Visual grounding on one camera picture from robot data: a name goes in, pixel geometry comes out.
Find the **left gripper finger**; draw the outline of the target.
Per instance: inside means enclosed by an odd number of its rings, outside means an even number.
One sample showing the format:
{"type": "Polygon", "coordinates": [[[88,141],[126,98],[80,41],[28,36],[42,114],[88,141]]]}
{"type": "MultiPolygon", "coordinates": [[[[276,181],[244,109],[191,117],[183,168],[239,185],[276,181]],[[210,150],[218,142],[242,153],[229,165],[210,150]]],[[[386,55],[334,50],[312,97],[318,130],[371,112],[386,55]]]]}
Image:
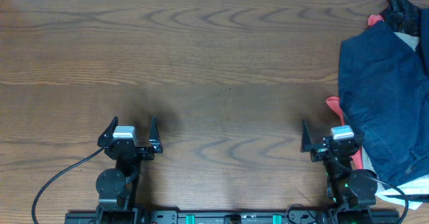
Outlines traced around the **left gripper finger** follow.
{"type": "Polygon", "coordinates": [[[161,154],[164,151],[164,148],[160,139],[160,135],[158,133],[155,116],[153,116],[151,119],[149,142],[151,144],[151,147],[154,153],[161,154]]]}
{"type": "Polygon", "coordinates": [[[97,140],[98,147],[110,147],[114,142],[113,133],[118,126],[118,117],[114,116],[108,127],[102,132],[97,140]]]}

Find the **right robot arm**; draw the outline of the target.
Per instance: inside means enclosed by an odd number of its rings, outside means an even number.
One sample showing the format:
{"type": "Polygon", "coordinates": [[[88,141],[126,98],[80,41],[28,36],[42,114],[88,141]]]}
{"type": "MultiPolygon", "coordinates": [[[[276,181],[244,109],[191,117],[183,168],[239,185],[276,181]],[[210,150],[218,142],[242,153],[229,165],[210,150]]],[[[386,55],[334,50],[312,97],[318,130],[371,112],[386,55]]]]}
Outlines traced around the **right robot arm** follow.
{"type": "Polygon", "coordinates": [[[312,143],[305,121],[302,122],[300,151],[308,152],[312,162],[322,162],[326,171],[327,196],[334,201],[322,211],[308,215],[315,223],[371,223],[369,207],[376,203],[377,183],[370,170],[351,167],[352,156],[361,147],[363,134],[349,125],[334,127],[319,144],[312,143]]]}

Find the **dark blue denim shorts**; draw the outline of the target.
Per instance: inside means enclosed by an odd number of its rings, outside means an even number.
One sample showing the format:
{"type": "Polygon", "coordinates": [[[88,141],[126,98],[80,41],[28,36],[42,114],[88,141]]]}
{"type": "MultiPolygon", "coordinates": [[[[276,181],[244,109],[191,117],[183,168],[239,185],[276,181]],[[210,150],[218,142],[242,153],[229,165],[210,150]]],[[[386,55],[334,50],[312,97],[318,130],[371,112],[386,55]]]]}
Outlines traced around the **dark blue denim shorts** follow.
{"type": "Polygon", "coordinates": [[[339,97],[347,120],[383,181],[428,174],[428,10],[413,50],[384,22],[341,44],[339,97]]]}

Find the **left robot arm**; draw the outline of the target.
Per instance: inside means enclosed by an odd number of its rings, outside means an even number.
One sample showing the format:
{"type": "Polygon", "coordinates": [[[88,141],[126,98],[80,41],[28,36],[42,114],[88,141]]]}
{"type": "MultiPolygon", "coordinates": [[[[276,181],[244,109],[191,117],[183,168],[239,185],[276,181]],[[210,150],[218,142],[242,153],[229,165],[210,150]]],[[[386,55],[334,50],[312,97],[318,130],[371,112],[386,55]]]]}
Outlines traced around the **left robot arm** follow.
{"type": "Polygon", "coordinates": [[[97,223],[150,223],[150,214],[136,205],[141,163],[163,152],[156,118],[152,117],[149,146],[137,146],[136,129],[118,125],[114,117],[99,136],[97,145],[115,161],[115,167],[100,173],[96,181],[99,194],[97,223]]]}

